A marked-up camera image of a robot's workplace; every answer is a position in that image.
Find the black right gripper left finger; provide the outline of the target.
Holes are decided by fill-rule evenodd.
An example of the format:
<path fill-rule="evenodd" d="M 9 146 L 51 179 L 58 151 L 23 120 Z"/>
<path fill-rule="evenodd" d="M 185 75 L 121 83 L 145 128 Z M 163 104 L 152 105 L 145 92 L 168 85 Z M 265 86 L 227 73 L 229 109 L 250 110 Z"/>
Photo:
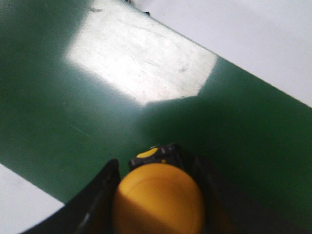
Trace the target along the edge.
<path fill-rule="evenodd" d="M 112 234 L 112 204 L 120 183 L 119 162 L 109 160 L 94 179 L 61 209 L 25 234 Z"/>

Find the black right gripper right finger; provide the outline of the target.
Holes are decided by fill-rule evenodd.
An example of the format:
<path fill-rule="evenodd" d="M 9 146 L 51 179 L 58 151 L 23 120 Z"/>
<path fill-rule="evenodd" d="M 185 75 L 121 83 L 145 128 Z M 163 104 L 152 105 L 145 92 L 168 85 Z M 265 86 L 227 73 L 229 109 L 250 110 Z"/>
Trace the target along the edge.
<path fill-rule="evenodd" d="M 231 183 L 206 157 L 180 147 L 184 168 L 198 184 L 206 234 L 310 234 Z"/>

